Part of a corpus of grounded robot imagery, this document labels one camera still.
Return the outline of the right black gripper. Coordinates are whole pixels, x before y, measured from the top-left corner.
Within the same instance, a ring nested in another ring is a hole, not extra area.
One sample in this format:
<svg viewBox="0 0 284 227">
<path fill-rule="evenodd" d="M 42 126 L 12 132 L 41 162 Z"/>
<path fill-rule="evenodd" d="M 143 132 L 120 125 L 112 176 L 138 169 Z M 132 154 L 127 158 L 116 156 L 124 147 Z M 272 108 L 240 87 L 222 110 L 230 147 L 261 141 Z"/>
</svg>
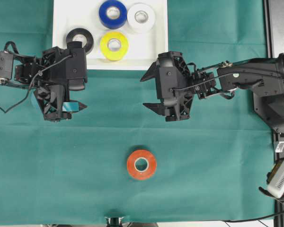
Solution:
<svg viewBox="0 0 284 227">
<path fill-rule="evenodd" d="M 143 105 L 165 121 L 182 121 L 190 118 L 194 94 L 183 88 L 192 85 L 191 72 L 180 52 L 165 52 L 158 55 L 140 82 L 155 78 L 157 97 L 161 103 L 143 103 Z"/>
</svg>

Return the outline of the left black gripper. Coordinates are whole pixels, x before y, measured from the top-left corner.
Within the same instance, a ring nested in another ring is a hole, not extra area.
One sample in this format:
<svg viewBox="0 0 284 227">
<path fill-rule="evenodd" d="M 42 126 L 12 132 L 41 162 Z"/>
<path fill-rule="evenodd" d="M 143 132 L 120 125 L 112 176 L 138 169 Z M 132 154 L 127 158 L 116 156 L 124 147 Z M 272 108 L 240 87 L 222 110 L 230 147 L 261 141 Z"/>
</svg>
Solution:
<svg viewBox="0 0 284 227">
<path fill-rule="evenodd" d="M 53 47 L 43 51 L 42 65 L 49 67 L 35 79 L 35 97 L 45 121 L 58 122 L 71 119 L 72 113 L 87 106 L 72 100 L 66 78 L 66 61 L 71 57 L 70 50 Z"/>
</svg>

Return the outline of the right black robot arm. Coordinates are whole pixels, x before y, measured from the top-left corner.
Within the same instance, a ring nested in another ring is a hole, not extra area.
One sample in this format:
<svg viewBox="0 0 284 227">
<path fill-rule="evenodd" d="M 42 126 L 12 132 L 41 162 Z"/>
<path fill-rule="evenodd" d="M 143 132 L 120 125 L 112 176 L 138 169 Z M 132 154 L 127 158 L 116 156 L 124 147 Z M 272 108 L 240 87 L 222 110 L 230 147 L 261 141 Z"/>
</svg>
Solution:
<svg viewBox="0 0 284 227">
<path fill-rule="evenodd" d="M 189 119 L 195 96 L 230 100 L 236 89 L 250 90 L 261 97 L 283 95 L 284 53 L 277 58 L 223 61 L 199 69 L 193 62 L 186 63 L 181 52 L 169 51 L 158 55 L 140 81 L 150 79 L 155 79 L 160 102 L 144 106 L 168 122 L 182 121 Z"/>
</svg>

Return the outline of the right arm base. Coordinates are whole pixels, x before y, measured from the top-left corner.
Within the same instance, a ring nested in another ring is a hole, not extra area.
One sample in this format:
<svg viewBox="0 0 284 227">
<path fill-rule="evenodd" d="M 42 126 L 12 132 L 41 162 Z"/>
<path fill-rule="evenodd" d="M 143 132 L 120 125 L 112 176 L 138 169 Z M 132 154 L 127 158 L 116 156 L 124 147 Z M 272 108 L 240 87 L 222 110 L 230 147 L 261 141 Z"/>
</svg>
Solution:
<svg viewBox="0 0 284 227">
<path fill-rule="evenodd" d="M 284 133 L 284 94 L 253 95 L 254 111 L 275 132 Z"/>
</svg>

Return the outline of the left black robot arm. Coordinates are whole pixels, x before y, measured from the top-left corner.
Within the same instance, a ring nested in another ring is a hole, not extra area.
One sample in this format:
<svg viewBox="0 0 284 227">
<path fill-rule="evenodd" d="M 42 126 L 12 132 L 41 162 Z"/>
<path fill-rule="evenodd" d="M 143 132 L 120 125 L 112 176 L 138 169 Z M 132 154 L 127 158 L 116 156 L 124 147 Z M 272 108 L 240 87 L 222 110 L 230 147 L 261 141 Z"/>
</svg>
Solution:
<svg viewBox="0 0 284 227">
<path fill-rule="evenodd" d="M 42 57 L 22 55 L 14 42 L 0 51 L 0 85 L 27 90 L 36 98 L 44 120 L 69 120 L 87 106 L 70 98 L 88 81 L 86 52 L 82 43 L 71 41 L 66 49 L 53 47 Z"/>
</svg>

